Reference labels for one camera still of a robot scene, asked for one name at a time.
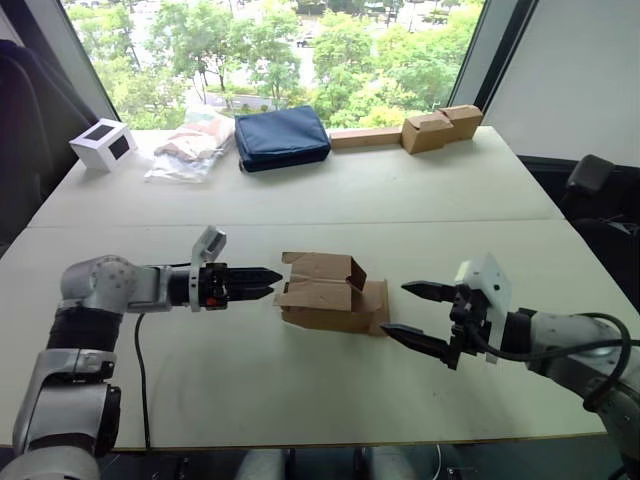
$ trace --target white box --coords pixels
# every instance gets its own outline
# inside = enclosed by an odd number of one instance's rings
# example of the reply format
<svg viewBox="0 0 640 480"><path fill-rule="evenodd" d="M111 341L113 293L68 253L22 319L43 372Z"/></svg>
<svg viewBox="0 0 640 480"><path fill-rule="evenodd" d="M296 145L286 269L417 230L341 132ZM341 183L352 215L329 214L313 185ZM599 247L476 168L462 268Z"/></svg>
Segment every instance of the white box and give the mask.
<svg viewBox="0 0 640 480"><path fill-rule="evenodd" d="M87 168L111 171L136 149L125 123L101 118L89 130L69 141Z"/></svg>

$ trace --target office chair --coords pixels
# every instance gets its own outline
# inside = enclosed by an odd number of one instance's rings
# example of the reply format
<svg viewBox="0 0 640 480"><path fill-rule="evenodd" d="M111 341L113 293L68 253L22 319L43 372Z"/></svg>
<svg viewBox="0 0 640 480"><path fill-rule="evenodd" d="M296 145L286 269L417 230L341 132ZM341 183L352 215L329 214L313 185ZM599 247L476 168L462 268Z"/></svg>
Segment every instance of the office chair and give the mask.
<svg viewBox="0 0 640 480"><path fill-rule="evenodd" d="M640 178L624 191L611 188L605 194L614 169L613 163L587 155L571 172L558 206L640 312Z"/></svg>

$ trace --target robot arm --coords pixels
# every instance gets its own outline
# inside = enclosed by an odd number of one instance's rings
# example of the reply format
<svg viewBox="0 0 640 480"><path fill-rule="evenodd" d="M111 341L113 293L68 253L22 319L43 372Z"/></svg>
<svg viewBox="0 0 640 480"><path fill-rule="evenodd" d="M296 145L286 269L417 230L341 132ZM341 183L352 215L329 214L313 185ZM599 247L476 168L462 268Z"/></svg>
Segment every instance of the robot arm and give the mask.
<svg viewBox="0 0 640 480"><path fill-rule="evenodd" d="M261 298L282 277L265 268L214 263L226 243L208 227L186 269L135 266L107 255L69 267L47 347L36 365L14 425L18 458L0 479L97 479L95 458L118 434L120 389L105 382L126 312L169 311L175 306L219 310L228 302Z"/></svg>
<svg viewBox="0 0 640 480"><path fill-rule="evenodd" d="M424 299L451 302L452 336L447 343L405 325L383 325L390 337L453 370L462 353L485 353L491 362L497 356L525 362L532 372L585 400L584 407L600 416L619 449L627 476L640 478L640 350L630 349L621 376L603 389L623 354L620 334L598 320L611 317L508 312L510 285L491 256L465 262L454 286L411 282L403 288ZM581 347L594 342L597 348ZM575 353L558 354L565 348Z"/></svg>

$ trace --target plastic bag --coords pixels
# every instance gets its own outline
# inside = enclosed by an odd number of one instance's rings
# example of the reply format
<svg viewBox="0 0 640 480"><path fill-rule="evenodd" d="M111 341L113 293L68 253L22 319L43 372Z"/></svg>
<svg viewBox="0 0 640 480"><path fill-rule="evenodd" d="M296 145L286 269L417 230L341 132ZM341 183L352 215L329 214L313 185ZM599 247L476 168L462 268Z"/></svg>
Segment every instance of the plastic bag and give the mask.
<svg viewBox="0 0 640 480"><path fill-rule="evenodd" d="M234 128L234 120L217 113L213 107L190 106L184 125L153 152L153 166L145 179L204 182L213 164L233 142Z"/></svg>

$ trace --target blue fabric bag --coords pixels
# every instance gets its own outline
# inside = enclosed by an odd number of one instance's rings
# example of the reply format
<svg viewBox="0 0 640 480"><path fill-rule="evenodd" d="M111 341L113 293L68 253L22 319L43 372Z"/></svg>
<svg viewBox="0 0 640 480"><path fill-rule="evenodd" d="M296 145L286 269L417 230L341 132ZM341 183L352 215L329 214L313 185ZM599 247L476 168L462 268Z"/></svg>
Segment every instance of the blue fabric bag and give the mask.
<svg viewBox="0 0 640 480"><path fill-rule="evenodd" d="M331 143L311 107L236 117L240 167L248 172L321 162Z"/></svg>

